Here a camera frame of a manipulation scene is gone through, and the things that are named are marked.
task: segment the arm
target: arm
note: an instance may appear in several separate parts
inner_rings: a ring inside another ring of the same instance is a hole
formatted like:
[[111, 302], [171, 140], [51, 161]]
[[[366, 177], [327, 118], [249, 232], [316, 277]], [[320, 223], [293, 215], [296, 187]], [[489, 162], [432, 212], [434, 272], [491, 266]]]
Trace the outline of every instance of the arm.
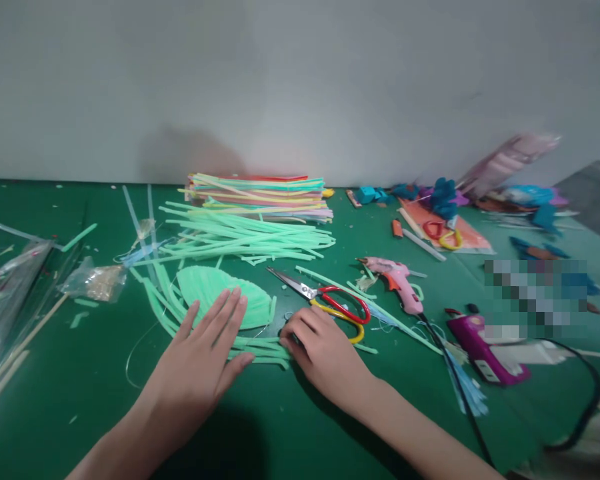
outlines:
[[344, 332], [319, 308], [297, 312], [280, 337], [281, 344], [326, 398], [375, 432], [423, 477], [502, 479], [392, 386], [374, 377]]
[[251, 353], [227, 363], [247, 310], [240, 288], [222, 292], [192, 332], [198, 308], [196, 301], [128, 414], [95, 444], [68, 480], [148, 478], [188, 442], [250, 364]]

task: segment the black cable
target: black cable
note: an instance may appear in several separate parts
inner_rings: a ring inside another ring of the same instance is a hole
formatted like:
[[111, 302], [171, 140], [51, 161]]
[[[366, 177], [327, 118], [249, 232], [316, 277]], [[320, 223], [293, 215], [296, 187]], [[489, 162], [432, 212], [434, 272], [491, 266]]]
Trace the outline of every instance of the black cable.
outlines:
[[447, 352], [447, 349], [442, 344], [442, 341], [440, 340], [440, 338], [438, 338], [438, 335], [433, 330], [433, 327], [429, 323], [429, 319], [425, 316], [425, 314], [419, 313], [418, 317], [420, 318], [420, 320], [422, 320], [425, 323], [425, 325], [431, 332], [431, 336], [433, 337], [433, 342], [435, 343], [435, 346], [438, 347], [440, 350], [442, 350], [442, 354], [445, 356], [448, 364], [451, 366], [450, 370], [453, 374], [453, 378], [454, 378], [456, 384], [458, 385], [458, 390], [460, 391], [460, 396], [462, 397], [462, 402], [465, 406], [465, 410], [467, 412], [469, 422], [471, 424], [471, 427], [473, 428], [475, 437], [478, 440], [478, 444], [480, 444], [480, 450], [482, 450], [482, 454], [485, 458], [485, 461], [490, 466], [495, 468], [495, 465], [493, 464], [493, 459], [491, 458], [491, 454], [489, 453], [489, 449], [487, 448], [487, 443], [485, 442], [485, 439], [482, 436], [482, 432], [480, 432], [480, 428], [478, 427], [478, 422], [476, 421], [475, 417], [473, 416], [471, 406], [470, 406], [469, 401], [467, 400], [467, 396], [465, 394], [465, 389], [463, 388], [462, 383], [460, 382], [460, 378], [458, 378], [458, 373], [455, 371], [455, 368], [453, 367], [453, 362], [451, 362], [451, 358], [449, 358], [449, 353]]
[[589, 370], [589, 372], [591, 374], [591, 378], [593, 379], [593, 396], [591, 397], [591, 400], [590, 400], [589, 404], [587, 405], [587, 408], [585, 408], [584, 412], [582, 412], [582, 415], [580, 415], [580, 418], [578, 419], [578, 423], [576, 424], [575, 428], [573, 429], [573, 432], [571, 432], [569, 438], [567, 438], [567, 440], [565, 440], [564, 442], [562, 442], [558, 445], [549, 445], [549, 446], [545, 447], [546, 451], [552, 451], [552, 452], [569, 450], [576, 443], [578, 443], [578, 440], [580, 440], [580, 438], [582, 437], [582, 434], [584, 433], [585, 429], [587, 428], [587, 424], [589, 423], [589, 420], [591, 420], [592, 416], [594, 416], [594, 414], [598, 408], [598, 404], [600, 404], [600, 374], [598, 373], [598, 370], [596, 370], [594, 368], [594, 366], [592, 364], [590, 364], [582, 356], [582, 354], [580, 354], [580, 352], [578, 352], [577, 350], [574, 350], [571, 347], [568, 347], [568, 346], [564, 345], [563, 343], [557, 342], [556, 340], [553, 340], [553, 339], [538, 338], [538, 340], [550, 341], [551, 343], [554, 343], [554, 344], [558, 345], [559, 347], [562, 347], [565, 350], [572, 352], [572, 354], [574, 354], [576, 357], [578, 357], [582, 361], [582, 363], [584, 363], [585, 367], [587, 368], [587, 370]]

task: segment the white wall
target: white wall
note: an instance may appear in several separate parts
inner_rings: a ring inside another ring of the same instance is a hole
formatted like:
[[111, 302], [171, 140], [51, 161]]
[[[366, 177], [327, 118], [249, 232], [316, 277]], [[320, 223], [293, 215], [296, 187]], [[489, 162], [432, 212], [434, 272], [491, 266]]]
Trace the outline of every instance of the white wall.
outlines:
[[458, 177], [519, 131], [600, 157], [600, 0], [0, 1], [0, 177]]

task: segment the scissors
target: scissors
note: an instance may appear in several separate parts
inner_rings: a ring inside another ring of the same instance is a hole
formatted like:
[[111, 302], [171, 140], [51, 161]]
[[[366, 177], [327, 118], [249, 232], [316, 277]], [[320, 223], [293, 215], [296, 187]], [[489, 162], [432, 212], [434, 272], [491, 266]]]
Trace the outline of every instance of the scissors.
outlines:
[[[295, 280], [295, 279], [291, 278], [290, 276], [288, 276], [278, 270], [274, 270], [271, 267], [267, 267], [267, 270], [270, 271], [272, 274], [274, 274], [276, 277], [278, 277], [280, 280], [282, 280], [284, 283], [286, 283], [288, 286], [290, 286], [292, 289], [296, 290], [296, 292], [298, 292], [304, 298], [309, 300], [310, 304], [319, 307], [320, 310], [325, 311], [328, 314], [333, 315], [334, 317], [338, 317], [342, 320], [346, 320], [346, 321], [352, 323], [357, 329], [357, 335], [354, 338], [349, 339], [349, 341], [351, 343], [358, 343], [358, 342], [360, 342], [360, 340], [362, 340], [364, 338], [365, 328], [363, 325], [366, 325], [371, 320], [371, 314], [369, 312], [369, 307], [364, 302], [364, 300], [362, 300], [358, 297], [355, 297], [353, 295], [350, 295], [352, 298], [357, 300], [358, 303], [360, 303], [360, 305], [362, 306], [362, 310], [364, 310], [364, 312], [365, 312], [365, 318], [362, 319], [362, 318], [354, 315], [352, 312], [346, 310], [346, 308], [344, 308], [342, 305], [340, 305], [338, 302], [336, 302], [336, 300], [334, 300], [333, 298], [331, 298], [328, 295], [328, 292], [344, 291], [344, 290], [342, 290], [338, 287], [334, 287], [333, 285], [318, 288], [318, 289], [312, 289], [312, 288], [309, 288], [308, 286], [306, 286], [304, 283], [300, 283], [300, 282], [298, 282], [298, 280]], [[326, 302], [328, 302], [330, 305], [332, 305], [335, 308], [332, 309], [326, 305], [322, 305], [322, 304], [318, 303], [318, 301], [315, 299], [318, 296], [321, 296]]]
[[[449, 232], [443, 235], [443, 229], [448, 229]], [[441, 247], [447, 250], [460, 250], [462, 248], [462, 235], [460, 230], [456, 229], [455, 226], [450, 225], [449, 222], [443, 220], [430, 220], [422, 225], [422, 230], [425, 231], [430, 239], [438, 240]], [[451, 245], [447, 242], [450, 236], [455, 237], [455, 245]]]

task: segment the bundle of colorful straws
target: bundle of colorful straws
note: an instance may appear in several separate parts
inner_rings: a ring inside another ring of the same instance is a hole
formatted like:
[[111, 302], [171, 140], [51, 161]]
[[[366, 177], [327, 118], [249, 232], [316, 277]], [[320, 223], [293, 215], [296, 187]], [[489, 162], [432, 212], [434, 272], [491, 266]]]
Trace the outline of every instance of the bundle of colorful straws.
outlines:
[[325, 182], [308, 177], [189, 176], [184, 192], [204, 200], [208, 209], [268, 221], [331, 222], [333, 212], [322, 200]]

